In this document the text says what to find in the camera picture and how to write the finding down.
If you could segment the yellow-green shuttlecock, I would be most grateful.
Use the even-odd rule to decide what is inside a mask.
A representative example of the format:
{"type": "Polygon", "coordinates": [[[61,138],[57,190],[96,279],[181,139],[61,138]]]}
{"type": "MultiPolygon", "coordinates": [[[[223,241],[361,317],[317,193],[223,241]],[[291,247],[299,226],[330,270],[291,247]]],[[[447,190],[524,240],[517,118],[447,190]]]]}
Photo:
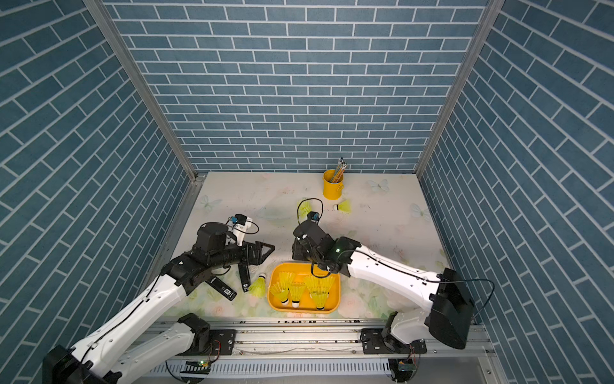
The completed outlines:
{"type": "Polygon", "coordinates": [[[260,274],[248,289],[251,296],[255,298],[263,298],[266,294],[266,275],[260,274]]]}
{"type": "Polygon", "coordinates": [[[307,219],[307,215],[313,210],[312,205],[311,205],[311,201],[309,199],[302,201],[299,206],[297,207],[298,209],[298,221],[299,222],[303,222],[307,219]]]}
{"type": "Polygon", "coordinates": [[[293,308],[298,308],[300,306],[302,296],[304,293],[305,293],[304,283],[291,283],[290,284],[289,296],[290,296],[293,308]]]}
{"type": "Polygon", "coordinates": [[[319,280],[319,289],[322,293],[329,294],[335,284],[336,278],[332,275],[319,280]]]}
{"type": "Polygon", "coordinates": [[[350,200],[344,200],[338,204],[336,204],[334,206],[334,209],[336,211],[340,211],[346,214],[351,214],[352,213],[352,206],[351,206],[351,201],[350,200]]]}
{"type": "Polygon", "coordinates": [[[312,275],[306,276],[304,278],[304,284],[310,294],[318,293],[319,289],[321,288],[319,278],[316,278],[312,275]]]}
{"type": "Polygon", "coordinates": [[[310,294],[311,298],[313,299],[314,305],[316,307],[316,310],[324,310],[326,307],[326,301],[329,298],[329,292],[326,290],[321,290],[318,289],[316,291],[313,291],[310,294]]]}
{"type": "Polygon", "coordinates": [[[270,287],[270,293],[283,306],[287,306],[289,304],[289,289],[292,286],[294,279],[295,273],[280,272],[278,274],[278,279],[270,287]]]}

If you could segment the orange plastic storage box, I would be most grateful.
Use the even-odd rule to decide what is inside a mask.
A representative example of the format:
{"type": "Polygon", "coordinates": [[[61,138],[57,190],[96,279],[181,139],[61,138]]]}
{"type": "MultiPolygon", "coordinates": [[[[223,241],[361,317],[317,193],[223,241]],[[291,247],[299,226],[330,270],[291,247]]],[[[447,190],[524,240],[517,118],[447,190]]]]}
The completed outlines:
{"type": "Polygon", "coordinates": [[[266,297],[277,311],[327,315],[341,303],[341,280],[310,263],[285,262],[273,269],[266,297]]]}

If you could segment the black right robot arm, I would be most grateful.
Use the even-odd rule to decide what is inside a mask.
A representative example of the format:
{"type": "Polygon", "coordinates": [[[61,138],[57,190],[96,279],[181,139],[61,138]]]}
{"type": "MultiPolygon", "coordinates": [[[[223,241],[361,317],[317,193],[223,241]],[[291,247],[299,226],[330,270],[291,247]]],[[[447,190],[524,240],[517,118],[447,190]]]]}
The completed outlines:
{"type": "Polygon", "coordinates": [[[408,267],[354,239],[334,239],[310,220],[299,224],[293,235],[293,260],[375,283],[416,305],[409,312],[389,316],[382,337],[391,350],[430,338],[453,349],[465,349],[475,302],[466,281],[455,270],[432,272],[408,267]]]}

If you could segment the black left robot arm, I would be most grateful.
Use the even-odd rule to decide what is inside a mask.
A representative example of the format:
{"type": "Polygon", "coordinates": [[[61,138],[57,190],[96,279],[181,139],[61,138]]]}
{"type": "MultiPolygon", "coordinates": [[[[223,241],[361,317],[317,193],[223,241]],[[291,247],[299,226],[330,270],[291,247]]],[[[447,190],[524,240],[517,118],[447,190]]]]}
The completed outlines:
{"type": "Polygon", "coordinates": [[[167,310],[211,280],[214,270],[263,264],[274,245],[247,242],[247,233],[220,222],[202,225],[192,249],[164,265],[133,302],[72,347],[54,347],[43,359],[42,381],[131,383],[176,355],[214,350],[219,343],[209,336],[209,323],[193,313],[138,347],[133,344],[167,310]]]}

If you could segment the black robot base joint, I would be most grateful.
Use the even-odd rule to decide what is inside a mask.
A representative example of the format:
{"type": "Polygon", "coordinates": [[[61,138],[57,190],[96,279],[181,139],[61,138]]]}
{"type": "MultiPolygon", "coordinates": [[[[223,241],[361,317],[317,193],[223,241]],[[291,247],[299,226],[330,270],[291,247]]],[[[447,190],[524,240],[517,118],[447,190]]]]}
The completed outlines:
{"type": "Polygon", "coordinates": [[[392,336],[391,326],[398,315],[391,313],[383,328],[365,328],[361,331],[360,342],[365,355],[401,354],[410,355],[426,354],[427,348],[424,339],[417,339],[410,344],[404,344],[392,336]]]}

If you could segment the black loose gripper finger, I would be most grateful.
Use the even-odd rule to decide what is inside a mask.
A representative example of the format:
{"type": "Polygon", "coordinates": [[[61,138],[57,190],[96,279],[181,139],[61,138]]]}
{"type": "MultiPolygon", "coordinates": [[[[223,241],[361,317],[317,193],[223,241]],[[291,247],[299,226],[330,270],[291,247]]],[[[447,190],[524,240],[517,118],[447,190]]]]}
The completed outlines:
{"type": "Polygon", "coordinates": [[[232,302],[238,295],[233,288],[228,286],[217,276],[210,277],[206,283],[230,302],[232,302]]]}
{"type": "Polygon", "coordinates": [[[249,291],[251,286],[249,266],[246,264],[238,265],[239,278],[241,281],[241,289],[244,293],[249,291]]]}

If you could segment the yellow pen holder cup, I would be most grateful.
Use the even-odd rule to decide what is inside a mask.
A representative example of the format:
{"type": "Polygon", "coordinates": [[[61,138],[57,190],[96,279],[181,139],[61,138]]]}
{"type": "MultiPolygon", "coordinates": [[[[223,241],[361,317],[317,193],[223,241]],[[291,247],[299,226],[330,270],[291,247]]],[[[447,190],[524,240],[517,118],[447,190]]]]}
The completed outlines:
{"type": "Polygon", "coordinates": [[[323,176],[323,196],[328,200],[339,200],[342,196],[344,176],[337,176],[335,170],[326,171],[323,176]]]}

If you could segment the pencils in cup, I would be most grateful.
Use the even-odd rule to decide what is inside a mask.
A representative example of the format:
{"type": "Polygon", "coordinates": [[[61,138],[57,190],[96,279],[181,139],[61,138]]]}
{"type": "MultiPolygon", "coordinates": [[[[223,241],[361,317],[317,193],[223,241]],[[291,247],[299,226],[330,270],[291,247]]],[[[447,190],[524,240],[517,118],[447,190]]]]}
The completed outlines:
{"type": "Polygon", "coordinates": [[[342,175],[344,174],[346,168],[347,168],[346,161],[344,160],[344,158],[340,158],[332,176],[329,179],[329,182],[339,183],[342,179],[342,175]]]}

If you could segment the black left base joint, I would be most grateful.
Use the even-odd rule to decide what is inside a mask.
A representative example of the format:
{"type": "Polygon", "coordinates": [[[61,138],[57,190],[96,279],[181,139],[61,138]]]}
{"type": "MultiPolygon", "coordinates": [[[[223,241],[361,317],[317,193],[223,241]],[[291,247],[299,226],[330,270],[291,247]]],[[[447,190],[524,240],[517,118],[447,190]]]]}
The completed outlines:
{"type": "Polygon", "coordinates": [[[193,334],[190,348],[182,355],[231,355],[236,339],[237,331],[233,329],[212,329],[204,319],[193,313],[184,315],[178,323],[188,326],[193,334]]]}

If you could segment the aluminium table edge rail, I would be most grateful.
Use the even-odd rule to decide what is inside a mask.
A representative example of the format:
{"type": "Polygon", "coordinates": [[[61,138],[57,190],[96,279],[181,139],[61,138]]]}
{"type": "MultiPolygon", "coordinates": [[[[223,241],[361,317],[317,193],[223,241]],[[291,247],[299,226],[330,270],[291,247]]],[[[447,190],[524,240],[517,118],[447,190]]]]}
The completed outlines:
{"type": "Polygon", "coordinates": [[[155,280],[163,266],[166,265],[169,260],[172,259],[172,257],[174,257],[174,250],[179,243],[191,212],[196,206],[196,201],[201,192],[205,179],[206,176],[203,174],[198,176],[193,182],[189,183],[177,208],[177,212],[175,213],[165,233],[165,237],[163,238],[161,246],[158,249],[158,253],[153,258],[153,262],[147,271],[142,285],[140,286],[141,291],[152,283],[153,280],[155,280]]]}

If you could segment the aluminium right corner post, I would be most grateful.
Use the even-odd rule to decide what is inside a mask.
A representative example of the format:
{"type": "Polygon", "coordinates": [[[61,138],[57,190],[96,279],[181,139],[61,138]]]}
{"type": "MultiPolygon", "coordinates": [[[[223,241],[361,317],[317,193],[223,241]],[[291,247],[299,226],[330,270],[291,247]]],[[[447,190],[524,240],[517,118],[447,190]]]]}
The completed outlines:
{"type": "Polygon", "coordinates": [[[426,141],[425,149],[423,150],[417,163],[415,175],[419,180],[421,180],[425,174],[429,160],[432,158],[436,146],[445,131],[446,124],[452,115],[454,107],[457,105],[463,88],[468,81],[468,77],[471,75],[471,71],[475,66],[485,41],[489,36],[490,30],[492,30],[492,26],[494,25],[494,22],[496,21],[504,3],[504,0],[491,0],[487,2],[487,6],[483,15],[481,16],[480,22],[477,25],[475,34],[468,45],[465,57],[459,66],[458,73],[455,76],[453,84],[449,89],[449,93],[446,96],[444,106],[441,108],[441,112],[433,125],[429,139],[426,141]]]}

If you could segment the aluminium corner frame post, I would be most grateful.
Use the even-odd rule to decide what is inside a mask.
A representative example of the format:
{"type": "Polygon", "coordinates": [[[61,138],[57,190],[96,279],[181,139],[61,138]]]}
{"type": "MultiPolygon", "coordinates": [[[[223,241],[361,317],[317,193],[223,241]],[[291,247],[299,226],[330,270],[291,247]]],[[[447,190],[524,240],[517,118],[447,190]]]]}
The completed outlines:
{"type": "Polygon", "coordinates": [[[134,88],[140,95],[142,102],[145,104],[148,112],[150,112],[158,129],[169,143],[177,160],[182,165],[185,173],[191,182],[194,182],[198,177],[198,172],[193,167],[188,159],[185,150],[183,150],[176,134],[172,130],[166,115],[162,112],[158,101],[155,99],[150,87],[147,84],[141,70],[135,62],[129,48],[121,36],[118,27],[115,26],[113,19],[105,7],[103,1],[99,0],[84,0],[83,1],[89,13],[99,30],[107,40],[113,53],[120,62],[123,70],[128,75],[129,80],[134,85],[134,88]]]}

